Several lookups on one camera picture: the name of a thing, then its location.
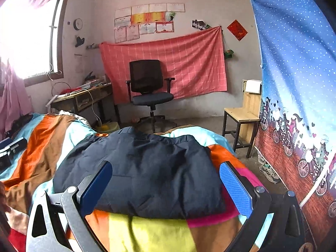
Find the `dark navy puffer jacket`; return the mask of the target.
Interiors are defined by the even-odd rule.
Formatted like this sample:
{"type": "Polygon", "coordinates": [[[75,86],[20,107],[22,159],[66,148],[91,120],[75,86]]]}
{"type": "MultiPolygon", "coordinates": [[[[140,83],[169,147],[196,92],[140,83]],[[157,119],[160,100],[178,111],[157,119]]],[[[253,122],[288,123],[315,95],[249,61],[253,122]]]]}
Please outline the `dark navy puffer jacket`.
{"type": "Polygon", "coordinates": [[[143,218],[190,219],[226,210],[222,182],[210,149],[190,135],[145,134],[126,127],[105,137],[86,136],[62,161],[53,178],[64,192],[108,161],[113,175],[96,207],[143,218]]]}

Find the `grey white sneaker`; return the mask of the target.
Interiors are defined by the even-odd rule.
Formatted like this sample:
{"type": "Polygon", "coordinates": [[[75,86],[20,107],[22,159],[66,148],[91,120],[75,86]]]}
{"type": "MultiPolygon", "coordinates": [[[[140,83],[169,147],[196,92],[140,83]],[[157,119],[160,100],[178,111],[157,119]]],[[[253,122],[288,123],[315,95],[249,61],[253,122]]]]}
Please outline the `grey white sneaker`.
{"type": "Polygon", "coordinates": [[[258,162],[260,163],[259,170],[271,183],[280,183],[280,178],[273,170],[273,168],[266,162],[265,158],[261,155],[258,156],[258,162]]]}

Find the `colourful striped bed blanket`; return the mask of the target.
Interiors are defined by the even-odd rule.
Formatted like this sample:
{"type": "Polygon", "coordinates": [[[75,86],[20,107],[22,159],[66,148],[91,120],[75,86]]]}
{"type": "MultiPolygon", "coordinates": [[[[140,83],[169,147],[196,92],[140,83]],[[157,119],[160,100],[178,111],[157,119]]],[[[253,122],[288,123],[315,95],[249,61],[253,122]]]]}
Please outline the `colourful striped bed blanket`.
{"type": "MultiPolygon", "coordinates": [[[[27,140],[26,149],[15,153],[9,168],[1,173],[8,202],[7,214],[11,232],[9,240],[17,251],[25,251],[29,208],[33,195],[52,191],[52,178],[69,152],[94,130],[72,116],[34,114],[18,132],[27,140]]],[[[192,135],[199,144],[210,149],[215,167],[230,161],[240,175],[254,186],[260,180],[233,154],[222,136],[198,127],[181,126],[164,133],[177,138],[192,135]]],[[[112,214],[95,210],[87,221],[108,251],[223,251],[234,239],[245,218],[234,206],[230,196],[222,214],[190,220],[158,220],[112,214]]]]}

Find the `pink hanging garment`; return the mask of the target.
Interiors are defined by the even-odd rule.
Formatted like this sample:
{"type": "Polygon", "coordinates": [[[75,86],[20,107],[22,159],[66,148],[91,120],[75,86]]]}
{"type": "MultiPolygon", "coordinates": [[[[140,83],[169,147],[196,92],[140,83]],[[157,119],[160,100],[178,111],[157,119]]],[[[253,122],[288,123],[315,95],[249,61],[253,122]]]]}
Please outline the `pink hanging garment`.
{"type": "Polygon", "coordinates": [[[1,62],[1,78],[4,81],[1,96],[1,139],[11,130],[15,120],[33,111],[24,81],[11,69],[9,62],[1,62]]]}

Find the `wooden chair with black legs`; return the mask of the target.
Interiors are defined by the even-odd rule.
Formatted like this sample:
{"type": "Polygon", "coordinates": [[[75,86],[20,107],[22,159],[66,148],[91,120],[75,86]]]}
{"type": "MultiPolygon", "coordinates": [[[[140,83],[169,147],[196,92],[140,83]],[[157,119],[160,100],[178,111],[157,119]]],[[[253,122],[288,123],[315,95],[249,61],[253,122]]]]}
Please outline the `wooden chair with black legs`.
{"type": "Polygon", "coordinates": [[[260,80],[243,80],[243,106],[224,109],[222,136],[232,136],[234,152],[237,149],[246,148],[246,158],[251,157],[259,127],[261,88],[260,80]]]}

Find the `yellow green plastic container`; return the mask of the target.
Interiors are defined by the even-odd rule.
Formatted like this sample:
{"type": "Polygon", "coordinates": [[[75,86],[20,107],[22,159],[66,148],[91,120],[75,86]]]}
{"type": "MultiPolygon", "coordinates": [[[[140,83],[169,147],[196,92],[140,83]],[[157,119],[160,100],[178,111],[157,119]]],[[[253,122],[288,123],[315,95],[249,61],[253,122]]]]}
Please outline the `yellow green plastic container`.
{"type": "Polygon", "coordinates": [[[107,122],[107,123],[102,124],[101,126],[96,126],[95,130],[98,133],[110,134],[117,130],[120,130],[120,126],[118,122],[107,122]]]}

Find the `wooden desk with shelves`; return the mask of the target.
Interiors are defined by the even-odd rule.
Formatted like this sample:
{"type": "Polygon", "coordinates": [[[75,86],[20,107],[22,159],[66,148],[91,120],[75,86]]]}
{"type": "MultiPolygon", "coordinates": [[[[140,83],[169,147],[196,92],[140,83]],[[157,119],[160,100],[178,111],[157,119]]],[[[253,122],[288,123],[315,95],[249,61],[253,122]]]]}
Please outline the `wooden desk with shelves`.
{"type": "Polygon", "coordinates": [[[105,123],[115,121],[119,124],[120,113],[113,101],[113,87],[111,83],[100,84],[95,87],[79,89],[62,96],[54,96],[46,105],[50,111],[67,111],[79,115],[87,109],[94,110],[96,120],[105,123]]]}

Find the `black office chair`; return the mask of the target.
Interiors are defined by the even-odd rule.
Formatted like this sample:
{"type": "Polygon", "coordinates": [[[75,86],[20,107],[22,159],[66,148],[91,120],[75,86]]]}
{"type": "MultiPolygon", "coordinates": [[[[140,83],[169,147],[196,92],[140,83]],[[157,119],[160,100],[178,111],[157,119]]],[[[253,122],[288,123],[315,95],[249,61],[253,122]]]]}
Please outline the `black office chair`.
{"type": "Polygon", "coordinates": [[[129,63],[130,79],[125,81],[129,101],[135,106],[147,106],[150,108],[150,116],[142,117],[136,123],[140,126],[145,122],[151,124],[151,130],[155,133],[155,124],[177,124],[166,119],[163,115],[155,115],[156,106],[170,102],[174,99],[171,93],[173,77],[164,78],[159,60],[136,60],[129,63]]]}

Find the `blue bicycle print curtain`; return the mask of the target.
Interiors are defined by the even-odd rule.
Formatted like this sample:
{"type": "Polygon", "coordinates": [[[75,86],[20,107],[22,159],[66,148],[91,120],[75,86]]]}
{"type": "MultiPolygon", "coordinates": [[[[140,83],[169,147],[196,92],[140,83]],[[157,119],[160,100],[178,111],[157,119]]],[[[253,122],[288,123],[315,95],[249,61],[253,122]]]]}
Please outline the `blue bicycle print curtain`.
{"type": "Polygon", "coordinates": [[[335,224],[335,32],[315,0],[250,2],[262,68],[256,148],[320,244],[335,224]]]}

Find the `black wall hook ornament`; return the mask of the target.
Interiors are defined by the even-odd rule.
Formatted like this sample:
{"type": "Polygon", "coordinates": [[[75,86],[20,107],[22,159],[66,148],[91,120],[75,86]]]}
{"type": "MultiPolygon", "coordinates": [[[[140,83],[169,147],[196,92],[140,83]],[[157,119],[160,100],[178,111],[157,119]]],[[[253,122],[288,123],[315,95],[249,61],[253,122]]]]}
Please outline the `black wall hook ornament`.
{"type": "Polygon", "coordinates": [[[76,36],[75,37],[76,43],[75,43],[75,47],[80,47],[85,43],[85,38],[81,38],[80,36],[76,36]]]}

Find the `red checked wall cloth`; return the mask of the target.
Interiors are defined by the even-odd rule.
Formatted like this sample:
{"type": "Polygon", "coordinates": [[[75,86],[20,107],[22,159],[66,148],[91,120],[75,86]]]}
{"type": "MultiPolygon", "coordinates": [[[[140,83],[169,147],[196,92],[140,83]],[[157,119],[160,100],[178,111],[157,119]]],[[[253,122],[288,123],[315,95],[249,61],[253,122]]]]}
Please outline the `red checked wall cloth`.
{"type": "Polygon", "coordinates": [[[116,104],[129,102],[126,81],[129,63],[159,60],[163,77],[173,77],[176,99],[227,91],[222,28],[220,26],[181,37],[134,44],[100,44],[100,54],[116,104]]]}

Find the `green wall ornament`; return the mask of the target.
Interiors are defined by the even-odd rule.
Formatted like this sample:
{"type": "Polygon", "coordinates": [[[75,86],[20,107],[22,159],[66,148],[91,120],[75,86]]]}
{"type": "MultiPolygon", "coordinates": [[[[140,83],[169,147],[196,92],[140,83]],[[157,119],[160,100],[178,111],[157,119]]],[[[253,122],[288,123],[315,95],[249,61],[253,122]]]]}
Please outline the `green wall ornament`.
{"type": "Polygon", "coordinates": [[[231,59],[233,57],[234,51],[233,50],[225,50],[224,51],[224,59],[231,59]]]}

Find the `round wall clock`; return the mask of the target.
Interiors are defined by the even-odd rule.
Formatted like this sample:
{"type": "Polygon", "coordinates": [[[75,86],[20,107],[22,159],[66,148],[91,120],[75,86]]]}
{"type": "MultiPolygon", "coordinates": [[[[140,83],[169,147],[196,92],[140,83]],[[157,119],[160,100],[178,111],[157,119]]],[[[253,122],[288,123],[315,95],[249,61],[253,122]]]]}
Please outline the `round wall clock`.
{"type": "Polygon", "coordinates": [[[76,31],[80,31],[83,28],[83,21],[81,18],[76,18],[73,21],[73,26],[76,31]]]}

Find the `red paper wall decoration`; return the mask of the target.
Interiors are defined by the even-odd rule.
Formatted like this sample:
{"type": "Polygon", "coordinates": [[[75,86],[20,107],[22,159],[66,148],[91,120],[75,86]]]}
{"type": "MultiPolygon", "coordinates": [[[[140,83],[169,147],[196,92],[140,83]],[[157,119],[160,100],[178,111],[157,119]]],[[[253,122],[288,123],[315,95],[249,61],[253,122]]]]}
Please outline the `red paper wall decoration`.
{"type": "Polygon", "coordinates": [[[248,31],[238,22],[234,20],[227,29],[232,33],[232,35],[238,40],[242,40],[247,34],[248,31]]]}

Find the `paper certificates on wall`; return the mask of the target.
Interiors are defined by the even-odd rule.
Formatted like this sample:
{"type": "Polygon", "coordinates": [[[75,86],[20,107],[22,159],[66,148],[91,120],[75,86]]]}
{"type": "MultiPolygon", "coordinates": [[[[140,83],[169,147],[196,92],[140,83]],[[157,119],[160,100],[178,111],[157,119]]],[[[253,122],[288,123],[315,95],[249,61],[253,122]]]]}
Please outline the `paper certificates on wall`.
{"type": "Polygon", "coordinates": [[[142,35],[173,33],[176,14],[184,12],[184,3],[148,3],[117,9],[114,12],[114,42],[137,40],[142,35]]]}

